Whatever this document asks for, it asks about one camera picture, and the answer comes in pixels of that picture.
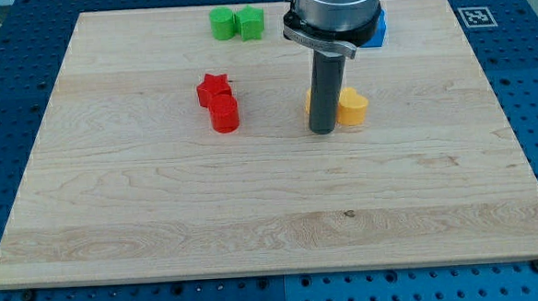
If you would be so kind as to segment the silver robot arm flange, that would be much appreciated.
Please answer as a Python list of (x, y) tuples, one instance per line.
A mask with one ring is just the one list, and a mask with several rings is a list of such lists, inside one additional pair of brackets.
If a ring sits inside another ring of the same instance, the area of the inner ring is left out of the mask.
[(354, 59), (380, 21), (380, 0), (285, 0), (283, 35), (316, 52)]

